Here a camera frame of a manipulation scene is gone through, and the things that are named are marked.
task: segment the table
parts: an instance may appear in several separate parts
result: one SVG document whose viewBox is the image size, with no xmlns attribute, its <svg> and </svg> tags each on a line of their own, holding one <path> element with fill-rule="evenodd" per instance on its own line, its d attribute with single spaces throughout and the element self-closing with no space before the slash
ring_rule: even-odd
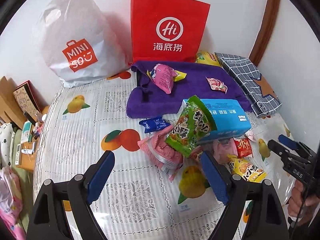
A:
<svg viewBox="0 0 320 240">
<path fill-rule="evenodd" d="M 42 114 L 47 114 L 49 110 L 49 106 L 46 106 L 43 110 L 42 110 Z M 36 142 L 36 150 L 33 154 L 24 154 L 21 153 L 21 164 L 17 165 L 18 168 L 22 168 L 28 172 L 33 173 L 34 167 L 35 167 L 35 161 L 36 161 L 36 156 L 37 156 L 37 148 L 38 148 L 38 140 L 35 140 L 34 138 L 32 138 L 31 142 L 25 142 L 21 145 L 21 149 L 32 149 L 32 144 L 33 142 Z"/>
</svg>

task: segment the blue box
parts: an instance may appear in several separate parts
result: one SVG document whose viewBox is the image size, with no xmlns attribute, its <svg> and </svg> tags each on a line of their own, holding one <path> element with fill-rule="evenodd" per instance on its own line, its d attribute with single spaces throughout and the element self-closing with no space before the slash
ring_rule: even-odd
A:
<svg viewBox="0 0 320 240">
<path fill-rule="evenodd" d="M 184 99 L 183 108 L 188 99 Z M 251 128 L 248 116 L 234 99 L 201 99 L 210 111 L 216 125 L 217 131 L 211 131 L 199 143 L 214 139 L 239 137 Z"/>
</svg>

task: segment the finger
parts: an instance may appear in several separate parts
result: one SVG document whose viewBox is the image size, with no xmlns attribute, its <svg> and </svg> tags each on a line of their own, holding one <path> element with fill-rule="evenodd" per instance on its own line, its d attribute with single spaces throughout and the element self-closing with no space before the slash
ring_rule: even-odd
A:
<svg viewBox="0 0 320 240">
<path fill-rule="evenodd" d="M 297 190 L 299 190 L 300 192 L 303 191 L 303 184 L 302 184 L 300 181 L 298 181 L 297 179 L 296 179 L 296 181 L 295 181 L 295 183 L 294 183 L 294 187 L 295 187 Z"/>
<path fill-rule="evenodd" d="M 288 214 L 289 214 L 289 216 L 295 217 L 295 218 L 298 216 L 297 213 L 293 212 L 293 210 L 291 209 L 290 206 L 288 206 Z"/>
<path fill-rule="evenodd" d="M 300 210 L 300 206 L 298 206 L 295 202 L 294 202 L 294 200 L 293 200 L 293 198 L 290 198 L 289 199 L 289 206 L 290 206 L 290 208 L 292 209 L 292 211 L 294 212 L 294 213 L 299 213 L 299 210 Z"/>
<path fill-rule="evenodd" d="M 294 200 L 294 202 L 297 204 L 298 207 L 302 206 L 302 197 L 301 197 L 301 192 L 294 187 L 291 191 L 291 196 Z"/>
<path fill-rule="evenodd" d="M 312 205 L 314 205 L 314 204 L 316 204 L 316 203 L 319 203 L 319 198 L 316 196 L 316 195 L 312 195 L 312 196 L 310 196 L 310 197 L 307 197 L 307 199 L 306 199 L 306 206 L 307 207 L 309 207 L 309 206 L 312 206 Z"/>
</svg>

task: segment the purple towel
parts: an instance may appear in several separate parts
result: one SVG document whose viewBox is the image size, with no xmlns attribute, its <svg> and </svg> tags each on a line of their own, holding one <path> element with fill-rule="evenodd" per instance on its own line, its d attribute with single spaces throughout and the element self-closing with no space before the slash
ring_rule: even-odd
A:
<svg viewBox="0 0 320 240">
<path fill-rule="evenodd" d="M 174 83 L 171 94 L 166 94 L 147 76 L 158 63 L 187 73 L 185 79 Z M 130 118 L 153 118 L 163 114 L 176 114 L 183 99 L 197 95 L 199 98 L 222 98 L 238 100 L 244 111 L 252 112 L 251 104 L 239 85 L 221 68 L 211 65 L 173 61 L 137 61 L 131 70 L 141 72 L 138 87 L 132 90 L 127 103 Z M 213 91 L 206 79 L 216 78 L 228 87 L 227 93 Z"/>
</svg>

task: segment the white wall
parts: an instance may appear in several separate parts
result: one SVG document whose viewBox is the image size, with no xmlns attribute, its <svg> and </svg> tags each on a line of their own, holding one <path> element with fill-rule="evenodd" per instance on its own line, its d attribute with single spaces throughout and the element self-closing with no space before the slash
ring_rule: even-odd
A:
<svg viewBox="0 0 320 240">
<path fill-rule="evenodd" d="M 296 141 L 317 150 L 320 139 L 320 43 L 289 0 L 281 0 L 267 50 L 259 64 L 282 101 L 280 114 Z"/>
<path fill-rule="evenodd" d="M 0 36 L 0 75 L 13 78 L 17 84 L 31 80 L 48 104 L 60 87 L 60 81 L 36 54 L 31 29 L 50 1 L 27 0 Z M 248 56 L 260 29 L 266 0 L 200 1 L 211 4 L 200 48 Z M 121 46 L 130 57 L 130 0 L 95 2 L 111 21 Z"/>
</svg>

